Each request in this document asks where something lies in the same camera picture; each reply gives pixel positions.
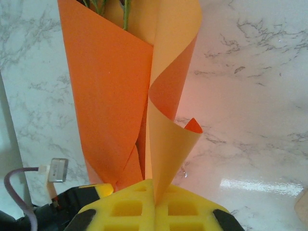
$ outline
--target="flower bouquet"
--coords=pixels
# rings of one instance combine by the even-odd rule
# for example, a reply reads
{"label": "flower bouquet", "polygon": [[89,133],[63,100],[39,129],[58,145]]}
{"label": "flower bouquet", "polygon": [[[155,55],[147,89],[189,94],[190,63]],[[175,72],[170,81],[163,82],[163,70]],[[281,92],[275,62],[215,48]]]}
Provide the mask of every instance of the flower bouquet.
{"label": "flower bouquet", "polygon": [[173,121],[202,20],[198,0],[58,0],[92,183],[167,187],[202,129]]}

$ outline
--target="electrical cable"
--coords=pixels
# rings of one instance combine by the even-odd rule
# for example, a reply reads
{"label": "electrical cable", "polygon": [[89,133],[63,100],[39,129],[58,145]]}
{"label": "electrical cable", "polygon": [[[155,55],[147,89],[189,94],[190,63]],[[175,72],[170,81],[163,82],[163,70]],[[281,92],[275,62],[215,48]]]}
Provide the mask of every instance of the electrical cable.
{"label": "electrical cable", "polygon": [[18,206],[23,210],[23,212],[29,217],[30,224],[31,224],[31,231],[38,231],[38,220],[37,217],[35,216],[32,208],[28,206],[23,199],[20,198],[20,196],[17,194],[17,192],[14,190],[10,183],[10,178],[12,175],[16,173],[21,173],[21,172],[29,172],[29,171],[38,171],[38,167],[23,167],[23,168],[18,168],[15,169],[4,177],[4,186],[6,188],[6,191],[8,191],[9,195],[12,197],[12,199],[18,204]]}

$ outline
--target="paper cone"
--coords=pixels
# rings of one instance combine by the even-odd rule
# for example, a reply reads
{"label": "paper cone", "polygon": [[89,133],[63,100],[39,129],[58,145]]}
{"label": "paper cone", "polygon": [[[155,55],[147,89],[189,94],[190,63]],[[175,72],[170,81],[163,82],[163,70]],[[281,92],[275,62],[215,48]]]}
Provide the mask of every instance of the paper cone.
{"label": "paper cone", "polygon": [[130,33],[119,27],[118,1],[108,1],[106,18],[76,0],[58,4],[89,173],[119,189],[153,176],[158,201],[202,133],[195,120],[186,129],[173,122],[201,23],[198,1],[133,0]]}
{"label": "paper cone", "polygon": [[127,186],[136,183],[153,47],[75,0],[58,5],[83,154],[114,186],[136,166],[126,171]]}

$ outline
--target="green plant stem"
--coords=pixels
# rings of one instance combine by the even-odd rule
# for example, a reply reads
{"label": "green plant stem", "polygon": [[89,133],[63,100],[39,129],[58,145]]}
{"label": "green plant stem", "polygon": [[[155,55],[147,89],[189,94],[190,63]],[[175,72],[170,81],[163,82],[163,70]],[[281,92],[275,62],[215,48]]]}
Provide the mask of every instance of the green plant stem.
{"label": "green plant stem", "polygon": [[88,6],[87,1],[83,0],[83,3],[85,4],[86,7],[90,8],[90,6]]}
{"label": "green plant stem", "polygon": [[96,13],[99,14],[99,9],[98,9],[98,6],[97,6],[97,0],[90,0],[93,4],[93,6],[95,7],[95,10],[96,10]]}
{"label": "green plant stem", "polygon": [[104,16],[105,14],[105,6],[106,6],[107,0],[103,0],[102,5],[100,7],[99,15]]}
{"label": "green plant stem", "polygon": [[130,9],[130,1],[131,0],[125,0],[125,6],[124,6],[124,30],[128,30],[128,16],[129,16],[129,9]]}

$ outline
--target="wrapping paper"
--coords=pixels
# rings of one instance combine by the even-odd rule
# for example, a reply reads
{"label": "wrapping paper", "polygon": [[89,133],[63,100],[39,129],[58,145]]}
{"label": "wrapping paper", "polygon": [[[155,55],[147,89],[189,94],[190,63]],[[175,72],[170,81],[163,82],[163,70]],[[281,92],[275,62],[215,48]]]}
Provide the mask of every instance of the wrapping paper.
{"label": "wrapping paper", "polygon": [[133,0],[128,32],[117,0],[105,18],[76,0],[58,5],[90,180],[121,189],[153,178],[159,201],[202,133],[194,119],[173,122],[201,24],[198,0]]}

